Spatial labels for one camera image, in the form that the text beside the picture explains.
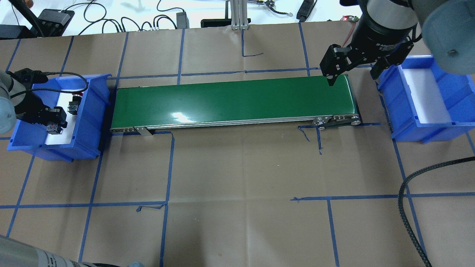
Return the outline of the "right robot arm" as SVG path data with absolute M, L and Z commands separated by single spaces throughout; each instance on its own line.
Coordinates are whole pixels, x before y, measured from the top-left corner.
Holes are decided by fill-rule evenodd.
M 438 66 L 455 75 L 474 73 L 473 0 L 341 0 L 359 6 L 362 16 L 346 46 L 331 44 L 320 69 L 328 85 L 353 68 L 372 63 L 376 80 L 402 64 L 414 44 L 423 40 Z

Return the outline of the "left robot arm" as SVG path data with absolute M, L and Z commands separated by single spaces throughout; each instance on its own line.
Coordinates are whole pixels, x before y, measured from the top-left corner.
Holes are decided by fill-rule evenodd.
M 1 71 L 1 133 L 10 132 L 17 120 L 46 127 L 50 135 L 59 135 L 68 126 L 67 115 L 60 106 L 51 108 L 33 92 L 33 84 L 46 83 L 49 73 L 24 68 L 16 72 Z

